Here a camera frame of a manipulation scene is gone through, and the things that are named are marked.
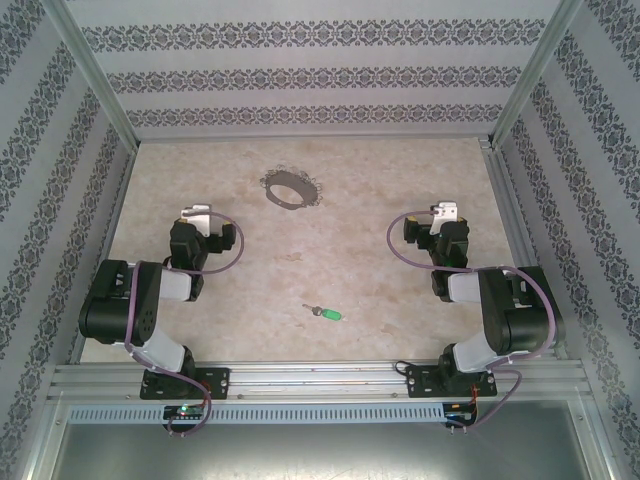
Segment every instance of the beige floor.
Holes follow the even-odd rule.
[[[322,185],[320,205],[284,210],[260,179],[282,164]],[[435,358],[481,325],[477,305],[445,304],[429,274],[397,260],[385,232],[402,212],[456,200],[471,228],[470,265],[512,264],[478,142],[264,140],[142,145],[112,258],[162,261],[180,209],[211,203],[240,223],[246,252],[205,279],[197,302],[162,301],[159,325],[197,360]],[[393,238],[411,259],[428,254]],[[221,266],[227,252],[210,256]],[[338,310],[314,317],[302,303]],[[85,362],[128,361],[87,341]]]

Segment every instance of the perforated metal strip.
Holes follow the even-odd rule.
[[[70,424],[159,424],[162,405],[75,406]],[[216,405],[211,424],[314,424],[443,422],[441,403],[362,405]],[[178,423],[197,423],[177,420]]]

